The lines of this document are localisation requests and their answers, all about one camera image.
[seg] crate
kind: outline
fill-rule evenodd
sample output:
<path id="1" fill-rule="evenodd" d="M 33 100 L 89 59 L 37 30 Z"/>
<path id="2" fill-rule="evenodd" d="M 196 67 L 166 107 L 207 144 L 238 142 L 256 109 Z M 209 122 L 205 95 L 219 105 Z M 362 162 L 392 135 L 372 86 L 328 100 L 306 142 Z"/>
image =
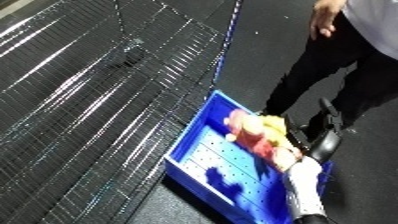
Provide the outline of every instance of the crate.
<path id="1" fill-rule="evenodd" d="M 214 91 L 165 155 L 166 173 L 233 223 L 291 223 L 281 175 L 238 144 L 225 140 L 223 119 L 241 108 Z M 332 163 L 324 165 L 330 173 Z M 320 175 L 322 193 L 327 175 Z"/>

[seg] wire shelf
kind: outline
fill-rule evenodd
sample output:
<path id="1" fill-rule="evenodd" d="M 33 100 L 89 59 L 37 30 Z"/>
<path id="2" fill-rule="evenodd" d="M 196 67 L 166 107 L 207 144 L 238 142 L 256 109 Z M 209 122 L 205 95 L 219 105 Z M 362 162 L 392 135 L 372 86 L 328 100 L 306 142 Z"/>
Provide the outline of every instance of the wire shelf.
<path id="1" fill-rule="evenodd" d="M 125 223 L 224 36 L 153 0 L 58 1 L 0 34 L 0 222 Z"/>

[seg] perforated crate bottom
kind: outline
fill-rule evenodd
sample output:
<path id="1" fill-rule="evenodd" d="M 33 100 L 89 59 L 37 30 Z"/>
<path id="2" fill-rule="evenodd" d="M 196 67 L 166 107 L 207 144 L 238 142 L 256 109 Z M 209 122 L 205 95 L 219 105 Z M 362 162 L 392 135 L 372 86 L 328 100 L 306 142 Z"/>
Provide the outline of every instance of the perforated crate bottom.
<path id="1" fill-rule="evenodd" d="M 286 221 L 280 174 L 237 144 L 225 141 L 210 126 L 203 127 L 181 165 L 188 175 L 255 217 L 256 223 Z"/>

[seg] black floor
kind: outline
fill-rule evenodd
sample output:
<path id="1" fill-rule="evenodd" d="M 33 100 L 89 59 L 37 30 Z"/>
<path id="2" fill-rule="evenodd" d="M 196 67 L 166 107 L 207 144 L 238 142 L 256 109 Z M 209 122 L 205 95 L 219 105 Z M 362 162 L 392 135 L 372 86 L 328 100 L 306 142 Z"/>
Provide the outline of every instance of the black floor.
<path id="1" fill-rule="evenodd" d="M 165 2 L 222 31 L 233 7 L 232 0 Z M 253 111 L 262 108 L 304 48 L 312 4 L 309 0 L 245 1 L 218 88 Z M 348 70 L 314 86 L 289 113 L 306 122 L 318 110 L 319 97 L 335 96 Z M 356 132 L 345 133 L 323 199 L 336 223 L 398 222 L 397 113 L 398 101 L 390 102 L 369 111 L 357 122 Z M 168 178 L 131 220 L 140 224 L 226 222 Z"/>

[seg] black pants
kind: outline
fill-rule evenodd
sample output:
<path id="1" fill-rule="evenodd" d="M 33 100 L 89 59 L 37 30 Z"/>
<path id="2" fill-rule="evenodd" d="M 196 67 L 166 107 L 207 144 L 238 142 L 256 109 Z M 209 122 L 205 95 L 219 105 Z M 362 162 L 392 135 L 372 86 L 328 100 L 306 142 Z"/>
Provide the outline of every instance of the black pants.
<path id="1" fill-rule="evenodd" d="M 268 114 L 284 113 L 313 84 L 357 63 L 345 77 L 345 84 L 332 104 L 341 111 L 344 127 L 351 126 L 368 109 L 398 96 L 398 60 L 371 46 L 340 13 L 335 20 L 332 38 L 321 36 L 308 40 L 305 52 L 274 89 L 266 103 Z M 322 130 L 322 116 L 309 123 L 309 135 Z"/>

